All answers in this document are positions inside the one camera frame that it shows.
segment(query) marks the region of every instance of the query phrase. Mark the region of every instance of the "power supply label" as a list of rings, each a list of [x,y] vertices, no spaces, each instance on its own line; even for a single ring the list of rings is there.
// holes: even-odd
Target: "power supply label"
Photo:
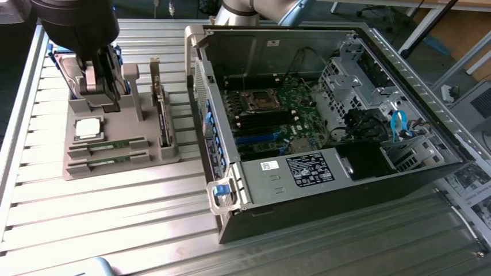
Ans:
[[[320,152],[287,158],[286,162],[299,187],[307,187],[335,180]]]

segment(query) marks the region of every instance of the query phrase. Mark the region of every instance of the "metal slat table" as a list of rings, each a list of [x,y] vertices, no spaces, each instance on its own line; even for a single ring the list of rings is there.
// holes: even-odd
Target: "metal slat table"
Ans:
[[[142,93],[150,92],[150,58],[160,58],[183,160],[68,182],[60,178],[68,88],[46,57],[48,38],[38,27],[0,154],[1,275],[76,275],[95,256],[118,275],[488,273],[490,258],[475,258],[466,226],[431,187],[372,208],[218,244],[183,63],[183,29],[206,23],[120,20],[116,40],[124,62],[139,64]]]

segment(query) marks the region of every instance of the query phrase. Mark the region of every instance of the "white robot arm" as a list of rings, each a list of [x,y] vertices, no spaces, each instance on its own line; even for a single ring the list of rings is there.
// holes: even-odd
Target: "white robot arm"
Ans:
[[[280,26],[296,26],[303,21],[315,0],[223,0],[216,25],[259,25],[259,15]]]

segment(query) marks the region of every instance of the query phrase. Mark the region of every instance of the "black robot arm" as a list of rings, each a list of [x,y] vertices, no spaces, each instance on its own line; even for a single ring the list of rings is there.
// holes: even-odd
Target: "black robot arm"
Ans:
[[[31,3],[50,39],[76,54],[80,70],[72,69],[71,73],[63,70],[68,83],[76,79],[72,93],[106,112],[119,112],[124,86],[111,46],[119,35],[112,0],[31,0]]]
[[[51,40],[83,60],[119,35],[112,0],[31,0]]]

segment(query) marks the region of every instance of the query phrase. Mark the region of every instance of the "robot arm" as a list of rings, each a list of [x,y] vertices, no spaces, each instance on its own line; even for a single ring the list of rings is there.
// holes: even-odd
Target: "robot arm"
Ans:
[[[259,25],[259,15],[280,26],[296,26],[303,21],[315,0],[223,0],[216,25]]]
[[[102,106],[104,112],[119,112],[124,85],[111,46],[119,35],[112,1],[31,0],[31,3],[51,40],[75,52],[78,68],[75,62],[63,63],[58,59],[72,93],[92,106]]]

